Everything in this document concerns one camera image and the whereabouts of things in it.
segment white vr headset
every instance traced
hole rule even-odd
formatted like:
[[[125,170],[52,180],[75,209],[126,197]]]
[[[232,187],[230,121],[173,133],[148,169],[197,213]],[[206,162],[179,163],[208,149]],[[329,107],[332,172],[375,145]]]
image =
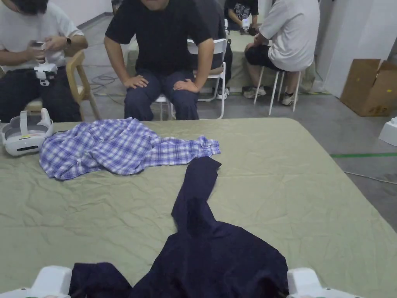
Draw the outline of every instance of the white vr headset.
[[[45,108],[41,109],[41,116],[22,111],[1,130],[3,146],[12,156],[39,152],[44,140],[52,136],[53,126]]]

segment hand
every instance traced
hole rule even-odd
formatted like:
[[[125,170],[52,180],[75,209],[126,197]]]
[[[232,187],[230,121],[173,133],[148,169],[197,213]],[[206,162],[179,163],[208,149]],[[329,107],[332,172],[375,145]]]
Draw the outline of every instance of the hand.
[[[255,35],[254,37],[254,46],[260,46],[263,41],[262,41],[262,36],[260,36],[260,34]]]
[[[46,51],[60,52],[67,46],[66,37],[64,36],[50,36],[45,39]]]
[[[137,87],[145,88],[149,82],[141,75],[131,77],[127,81],[123,82],[126,88],[136,89]]]
[[[190,80],[186,79],[186,82],[184,81],[178,81],[174,84],[174,90],[187,90],[193,93],[199,93],[200,89],[197,88],[197,86]]]
[[[44,50],[38,50],[37,48],[33,48],[32,44],[34,41],[29,42],[25,55],[26,55],[26,61],[32,61],[36,60],[38,63],[44,63],[45,62],[45,56],[44,56]]]

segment person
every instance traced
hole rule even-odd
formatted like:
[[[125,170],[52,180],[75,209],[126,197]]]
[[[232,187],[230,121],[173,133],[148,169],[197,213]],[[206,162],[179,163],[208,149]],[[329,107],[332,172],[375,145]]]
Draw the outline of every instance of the person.
[[[291,105],[299,72],[313,63],[319,24],[317,0],[276,0],[254,42],[245,49],[253,85],[259,85],[260,66],[288,72],[282,104]],[[266,45],[269,40],[272,40],[271,46]],[[254,87],[246,91],[244,96],[254,98],[255,93]],[[263,87],[259,88],[258,94],[266,94]]]
[[[45,50],[32,41],[45,42]],[[48,0],[0,0],[0,120],[9,122],[40,97],[54,122],[81,121],[66,75],[64,50],[87,48],[83,33]],[[49,86],[41,86],[34,67],[46,59],[58,66]]]
[[[201,18],[206,23],[211,37],[213,40],[226,39],[225,31],[225,19],[223,8],[217,0],[195,0],[198,11],[200,12]],[[226,63],[226,74],[225,74],[225,85],[231,79],[231,64],[233,63],[233,52],[231,50],[231,40],[228,40],[226,44],[226,52],[224,62]],[[197,56],[193,57],[193,68],[197,68]],[[214,55],[212,59],[211,69],[215,69],[222,66],[222,54]],[[230,89],[226,87],[225,98],[229,95]],[[218,91],[216,95],[217,99],[222,99],[222,79],[219,81]]]
[[[130,77],[120,44],[136,34],[137,75]],[[198,46],[193,75],[188,36]],[[104,40],[110,62],[127,88],[124,116],[153,120],[150,105],[163,93],[175,106],[178,120],[196,120],[199,91],[208,79],[214,41],[193,0],[124,0]]]
[[[226,0],[225,18],[229,23],[229,29],[239,31],[243,26],[243,20],[252,15],[251,27],[258,25],[258,0]]]

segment dark blue jeans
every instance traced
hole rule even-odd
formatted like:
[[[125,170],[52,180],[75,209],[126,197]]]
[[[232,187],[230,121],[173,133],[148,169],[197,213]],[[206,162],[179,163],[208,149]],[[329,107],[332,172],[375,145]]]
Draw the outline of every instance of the dark blue jeans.
[[[152,121],[153,113],[150,105],[164,94],[175,106],[177,120],[198,120],[197,101],[198,93],[186,90],[173,89],[177,81],[191,79],[194,81],[192,72],[175,72],[171,75],[155,74],[149,70],[137,70],[137,75],[143,76],[149,84],[147,87],[129,88],[125,97],[124,117],[133,117],[139,121]]]

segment brown cardboard box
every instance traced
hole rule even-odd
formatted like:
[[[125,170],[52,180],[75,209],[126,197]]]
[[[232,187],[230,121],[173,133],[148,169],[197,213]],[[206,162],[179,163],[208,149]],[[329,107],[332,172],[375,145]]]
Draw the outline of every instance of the brown cardboard box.
[[[389,116],[397,106],[397,65],[380,62],[354,59],[351,65],[341,102],[360,116]]]

